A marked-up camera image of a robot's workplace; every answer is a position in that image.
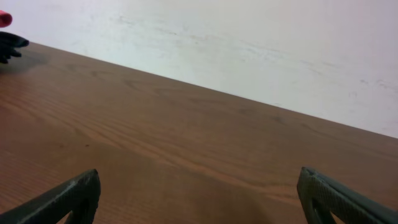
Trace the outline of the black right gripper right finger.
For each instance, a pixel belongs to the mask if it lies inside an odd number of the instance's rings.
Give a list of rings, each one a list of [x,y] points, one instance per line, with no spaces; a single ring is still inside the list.
[[[297,193],[309,224],[343,223],[396,224],[397,212],[376,203],[343,184],[302,167]]]

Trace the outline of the navy folded garment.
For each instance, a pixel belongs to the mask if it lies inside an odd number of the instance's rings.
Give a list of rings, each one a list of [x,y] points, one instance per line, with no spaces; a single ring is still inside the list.
[[[1,63],[7,64],[12,57],[22,57],[17,50],[27,47],[29,44],[30,42],[21,36],[1,32]]]

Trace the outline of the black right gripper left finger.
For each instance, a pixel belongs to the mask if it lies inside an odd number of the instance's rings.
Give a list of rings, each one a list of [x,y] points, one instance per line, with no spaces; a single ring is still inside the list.
[[[1,214],[1,223],[92,224],[101,195],[98,171],[87,170],[32,200]]]

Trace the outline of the red folded t-shirt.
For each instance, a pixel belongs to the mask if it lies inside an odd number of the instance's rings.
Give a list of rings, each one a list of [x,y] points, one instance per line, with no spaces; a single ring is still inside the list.
[[[8,27],[12,24],[12,15],[0,10],[0,28]]]

